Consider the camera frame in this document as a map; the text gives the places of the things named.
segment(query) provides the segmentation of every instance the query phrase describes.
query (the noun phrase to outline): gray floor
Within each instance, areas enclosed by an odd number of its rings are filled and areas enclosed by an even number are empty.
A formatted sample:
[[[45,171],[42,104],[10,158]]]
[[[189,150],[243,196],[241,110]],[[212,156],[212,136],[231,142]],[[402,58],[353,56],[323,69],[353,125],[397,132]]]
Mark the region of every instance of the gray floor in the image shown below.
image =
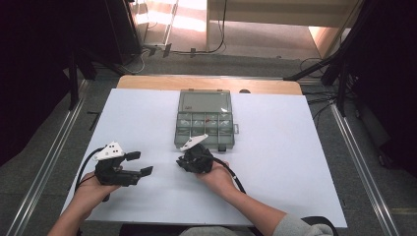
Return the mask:
[[[278,46],[277,51],[285,50],[288,52],[287,56],[282,56],[283,59],[278,59],[275,56],[262,57],[256,54],[254,56],[197,55],[191,58],[187,55],[173,53],[163,58],[162,52],[157,51],[151,57],[144,55],[143,60],[146,65],[141,74],[269,78],[290,76],[300,70],[302,61],[312,57],[313,55],[310,52],[315,50],[311,46],[312,39],[305,34],[305,29],[298,30],[294,34],[305,35],[298,39],[300,43],[306,45],[306,53],[297,52],[299,44],[288,44],[288,48],[284,49]],[[226,43],[228,47],[231,47],[230,45],[233,44],[227,41]],[[312,63],[314,62],[306,62],[303,64],[303,68]],[[142,66],[141,59],[137,58],[136,61],[127,67],[132,70],[139,70]],[[68,137],[68,141],[59,154],[58,161],[46,183],[45,189],[31,213],[24,235],[45,235],[59,216],[67,197],[67,190],[77,174],[80,161],[85,154],[89,139],[93,133],[93,130],[90,128],[95,117],[88,114],[88,112],[101,111],[110,90],[115,88],[118,83],[119,77],[114,73],[107,69],[97,68],[98,77],[93,82],[89,81],[84,105]],[[300,82],[303,91],[336,90],[336,86],[324,88],[318,83],[308,85],[307,82]],[[322,96],[307,95],[309,100],[317,97]],[[0,235],[5,235],[12,224],[23,197],[29,190],[32,180],[47,156],[65,116],[68,114],[68,105],[69,97],[67,96],[56,106],[54,112],[42,126],[39,127],[27,147],[15,158],[0,167],[0,186],[2,187],[0,189]],[[310,106],[312,115],[315,115],[326,105],[325,102],[312,104]],[[346,115],[378,187],[388,207],[392,210],[393,219],[400,233],[402,235],[415,235],[417,231],[417,224],[415,223],[417,222],[417,179],[401,169],[388,170],[380,166],[378,153],[372,145],[363,123],[355,117],[355,107],[350,99],[346,100]],[[347,229],[339,229],[339,234],[384,235],[346,143],[329,108],[325,109],[320,116],[318,134],[348,224]],[[82,228],[85,231],[84,235],[117,235],[119,227],[119,223],[88,221]]]
[[[190,1],[179,0],[167,43],[172,44],[171,50],[189,52],[191,48],[195,48],[197,51],[204,51],[207,49],[206,10],[199,6],[184,6],[188,2]],[[196,2],[195,5],[202,5],[202,2],[206,4],[202,0],[193,2]],[[170,9],[170,5],[155,7],[160,12],[166,12],[166,9]],[[157,20],[151,22],[151,25],[153,28],[147,32],[146,44],[161,44],[165,25],[157,24]],[[211,21],[209,24],[209,50],[215,50],[221,42],[221,25],[222,22],[218,21]],[[224,44],[215,53],[288,60],[320,57],[308,27],[238,22],[225,22]]]

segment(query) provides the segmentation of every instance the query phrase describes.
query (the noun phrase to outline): wire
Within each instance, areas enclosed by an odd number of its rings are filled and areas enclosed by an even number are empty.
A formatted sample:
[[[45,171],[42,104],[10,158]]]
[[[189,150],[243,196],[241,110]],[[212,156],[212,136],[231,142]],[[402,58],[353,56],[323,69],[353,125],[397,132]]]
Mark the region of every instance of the wire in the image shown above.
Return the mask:
[[[359,81],[358,77],[348,75],[348,80],[346,82],[346,87],[349,90],[349,92],[352,92],[352,88],[355,86],[355,84]]]
[[[147,52],[149,52],[149,51],[148,51],[148,50],[147,50],[147,51],[144,51],[144,52],[141,54],[141,62],[142,62],[142,68],[141,68],[141,70],[139,70],[139,71],[131,71],[131,70],[129,70],[128,68],[126,68],[125,66],[121,66],[120,68],[124,69],[125,71],[129,72],[129,73],[130,73],[130,74],[132,74],[132,75],[139,74],[139,73],[140,73],[141,71],[143,71],[143,70],[144,70],[144,68],[145,68],[144,54],[145,54],[145,53],[147,53]]]
[[[245,191],[245,189],[243,188],[242,183],[240,183],[240,180],[239,180],[239,178],[236,176],[235,172],[233,172],[233,170],[232,170],[232,169],[230,169],[230,167],[229,167],[226,163],[224,163],[224,161],[220,160],[219,158],[216,158],[216,157],[214,157],[214,156],[213,156],[213,157],[211,157],[211,158],[212,158],[215,162],[217,162],[217,163],[221,164],[224,168],[226,168],[226,169],[227,169],[227,171],[229,171],[229,173],[232,175],[232,179],[236,182],[237,187],[239,187],[240,192],[242,192],[242,193],[246,194],[246,191]]]
[[[322,109],[320,109],[316,115],[313,116],[313,121],[316,119],[317,116],[317,123],[316,123],[316,129],[319,128],[319,121],[320,121],[320,116],[322,115],[322,112],[325,111],[327,108],[329,108],[331,105],[333,104],[333,102],[327,104],[325,107],[323,107]]]
[[[307,103],[309,105],[311,105],[311,104],[318,103],[318,102],[322,102],[322,101],[331,101],[331,100],[334,100],[336,98],[337,98],[336,95],[328,96],[328,97],[321,97],[321,98],[316,98],[316,99],[308,100]]]
[[[200,157],[202,157],[202,158],[212,159],[213,161],[215,161],[215,162],[217,162],[217,163],[221,164],[224,168],[226,168],[226,169],[227,169],[227,171],[229,171],[230,175],[232,176],[232,179],[235,181],[235,183],[236,183],[237,187],[239,188],[240,192],[242,192],[242,193],[246,194],[246,191],[245,191],[245,189],[243,188],[243,185],[242,185],[242,183],[240,182],[239,178],[237,177],[237,175],[235,174],[235,172],[234,172],[232,169],[230,169],[230,167],[229,167],[229,166],[228,166],[228,165],[227,165],[224,161],[222,161],[221,159],[219,159],[219,158],[217,158],[217,157],[214,157],[214,156],[212,156],[212,155],[205,155],[205,154],[202,154],[202,155],[200,155]]]
[[[226,21],[226,12],[227,12],[227,0],[224,0],[223,20],[222,20],[221,28],[220,28],[220,20],[217,20],[217,22],[218,22],[218,28],[219,28],[220,34],[221,34],[221,42],[217,46],[217,48],[215,48],[215,50],[211,50],[211,51],[196,51],[196,52],[186,52],[186,51],[170,51],[170,52],[175,53],[175,54],[183,54],[183,55],[190,55],[190,54],[205,55],[205,54],[211,54],[213,52],[218,51],[218,49],[220,49],[222,45],[225,45],[225,43],[224,43],[224,35],[225,35],[225,33],[224,33],[224,22]]]
[[[87,180],[89,180],[89,179],[91,179],[91,178],[93,178],[93,177],[95,177],[95,174],[93,174],[92,176],[90,176],[89,178],[87,178],[87,179],[85,179],[85,180],[83,180],[82,182],[80,182],[80,184],[79,184],[79,187],[84,183],[84,182],[86,182]]]
[[[315,92],[303,91],[303,95],[331,96],[331,95],[337,95],[337,92],[335,92],[335,91],[315,91]]]
[[[322,58],[318,58],[318,57],[311,57],[311,58],[307,58],[307,59],[304,59],[301,63],[300,63],[300,71],[304,71],[304,69],[303,69],[303,64],[306,62],[306,61],[308,61],[308,60],[320,60],[320,61],[323,61],[323,59]],[[313,78],[313,79],[318,79],[318,78],[320,78],[323,74],[324,74],[324,72],[322,71],[322,68],[320,68],[319,69],[319,71],[322,73],[321,75],[319,75],[319,76],[312,76],[312,74],[310,74],[309,76],[311,77],[311,78]]]
[[[157,26],[157,23],[155,23],[155,24],[153,24],[153,26],[148,26],[148,29],[152,29],[152,28],[154,28],[154,27],[156,27]]]
[[[78,174],[78,177],[77,177],[77,182],[76,182],[76,187],[75,187],[75,190],[74,190],[74,194],[76,193],[76,191],[78,190],[78,188],[80,187],[80,185],[81,185],[81,183],[80,183],[80,181],[81,181],[81,178],[82,178],[82,175],[83,175],[83,172],[84,172],[84,169],[86,168],[86,165],[87,165],[87,163],[89,162],[89,160],[92,158],[92,156],[94,155],[94,154],[96,154],[97,152],[99,152],[99,151],[102,151],[104,149],[104,147],[101,147],[101,148],[97,148],[96,150],[94,150],[89,156],[87,156],[87,158],[86,158],[86,160],[84,161],[84,163],[83,163],[83,166],[81,167],[81,169],[80,169],[80,172],[79,172],[79,174]]]

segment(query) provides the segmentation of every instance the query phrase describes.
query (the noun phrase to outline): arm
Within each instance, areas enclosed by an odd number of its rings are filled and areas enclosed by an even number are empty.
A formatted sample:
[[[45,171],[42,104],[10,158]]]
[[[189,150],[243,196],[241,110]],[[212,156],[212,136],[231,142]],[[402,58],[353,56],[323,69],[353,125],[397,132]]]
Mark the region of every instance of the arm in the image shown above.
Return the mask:
[[[92,210],[107,195],[120,188],[120,186],[101,185],[93,172],[86,174],[83,180],[86,181],[80,185],[70,204],[49,231],[48,236],[76,235],[80,225],[89,217]]]
[[[284,211],[267,206],[235,188],[229,172],[214,162],[211,172],[197,174],[208,187],[245,215],[264,235],[272,235],[286,215]]]

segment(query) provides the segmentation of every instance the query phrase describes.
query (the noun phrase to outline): human hand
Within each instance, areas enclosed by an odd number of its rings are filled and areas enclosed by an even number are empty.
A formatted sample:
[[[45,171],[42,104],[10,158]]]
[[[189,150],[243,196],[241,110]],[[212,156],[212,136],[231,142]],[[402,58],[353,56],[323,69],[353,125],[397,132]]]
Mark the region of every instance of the human hand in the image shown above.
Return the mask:
[[[70,204],[53,225],[48,236],[76,235],[80,225],[89,217],[92,210],[118,188],[120,186],[101,185],[94,172],[86,174]]]
[[[89,217],[92,210],[107,195],[120,187],[116,185],[101,185],[97,177],[95,177],[94,172],[88,173],[83,177],[82,184],[77,189],[67,209],[84,220]]]
[[[217,162],[212,163],[211,172],[205,174],[196,174],[197,178],[202,180],[213,192],[221,197],[226,194],[238,191],[233,184],[231,175],[226,168]]]

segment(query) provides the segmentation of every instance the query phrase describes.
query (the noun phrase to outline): forearm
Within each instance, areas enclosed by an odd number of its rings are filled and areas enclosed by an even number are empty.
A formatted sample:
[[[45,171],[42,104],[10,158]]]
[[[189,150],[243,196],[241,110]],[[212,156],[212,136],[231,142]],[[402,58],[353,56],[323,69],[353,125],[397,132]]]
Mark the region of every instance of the forearm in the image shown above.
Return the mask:
[[[75,236],[82,223],[83,217],[67,208],[49,231],[48,236]]]
[[[286,215],[284,211],[267,206],[238,190],[222,194],[222,197],[245,215],[264,235],[272,235],[276,225]]]

